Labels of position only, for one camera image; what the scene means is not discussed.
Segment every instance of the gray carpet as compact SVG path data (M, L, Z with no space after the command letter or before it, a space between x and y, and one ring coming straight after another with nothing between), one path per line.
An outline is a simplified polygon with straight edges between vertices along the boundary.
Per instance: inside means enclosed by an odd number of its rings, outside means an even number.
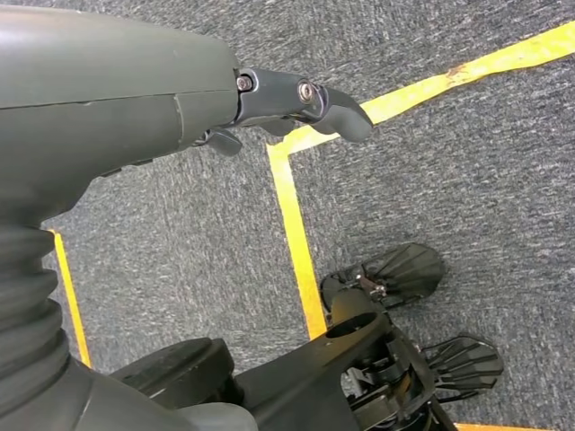
M214 35L246 65L363 101L575 19L572 0L29 4ZM450 267L446 282L397 322L422 343L485 335L506 364L495 391L452 406L455 419L573 429L573 64L490 77L365 144L292 157L318 277L395 243L432 245ZM245 369L305 341L269 137L242 136L234 160L190 151L96 181L51 223L64 235L96 368L208 334Z

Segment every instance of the gray robot arm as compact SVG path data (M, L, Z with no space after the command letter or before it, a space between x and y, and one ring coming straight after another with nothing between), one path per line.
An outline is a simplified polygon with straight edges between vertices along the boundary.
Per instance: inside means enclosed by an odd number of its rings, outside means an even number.
M53 238L40 226L122 166L189 146L235 154L241 143L230 129L281 136L295 121L354 141L373 126L344 93L240 68L218 40L0 6L0 429L199 429L72 358L60 306L48 299L57 280L42 268Z

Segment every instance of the yellow floor line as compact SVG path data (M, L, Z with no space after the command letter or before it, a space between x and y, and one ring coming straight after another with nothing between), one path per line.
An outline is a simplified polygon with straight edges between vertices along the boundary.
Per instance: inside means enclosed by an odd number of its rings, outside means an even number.
M459 85L472 83L487 75L543 65L573 53L575 53L575 22L569 22L361 106L374 124L379 124ZM323 334L326 326L289 158L290 154L332 141L338 136L322 135L305 126L294 130L277 145L267 145L270 169L311 339Z
M298 286L314 286L300 288L300 297L306 317L308 332L311 339L326 332L326 322L321 312L320 293L315 286L315 274L311 256L308 246L304 222L292 175L292 168L287 154L277 151L278 146L267 146L267 155L271 164L275 188L283 214L287 244L291 251L292 261Z
M533 431L534 428L501 427L499 425L456 424L459 431Z
M374 124L395 117L424 101L462 84L488 75L540 66L575 53L575 22L524 40L507 48L454 67L444 75L431 76L361 105ZM294 130L278 144L283 152L297 153L332 141L339 135L322 135L310 126Z
M63 282L63 288L66 291L66 297L68 300L70 314L72 316L72 324L74 326L74 332L76 335L78 349L80 351L80 359L86 366L91 367L88 346L86 343L86 337L84 334L82 319L80 316L80 309L78 307L76 292L74 290L74 284L72 282L72 275L70 273L68 259L66 257L66 250L63 248L63 241L60 233L51 231L54 235L54 245L56 246L56 257L57 258L60 273Z

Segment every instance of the metal screw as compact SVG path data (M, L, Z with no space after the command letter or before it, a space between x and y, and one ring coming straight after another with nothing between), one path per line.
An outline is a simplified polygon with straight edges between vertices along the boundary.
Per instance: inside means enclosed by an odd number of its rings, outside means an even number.
M314 87L309 81L301 81L298 86L298 94L303 103L311 103L314 99Z
M249 92L254 88L254 82L247 75L238 76L236 83L237 84L237 89L240 92Z

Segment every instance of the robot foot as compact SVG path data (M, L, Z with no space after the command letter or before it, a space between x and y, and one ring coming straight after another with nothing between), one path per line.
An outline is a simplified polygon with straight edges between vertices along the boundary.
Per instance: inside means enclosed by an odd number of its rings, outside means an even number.
M493 388L503 373L497 349L484 340L462 333L421 353L435 376L439 402L464 400Z
M444 274L445 267L437 251L407 243L329 274L321 280L320 289L328 311L338 292L348 288L363 288L375 302L391 309L429 296Z

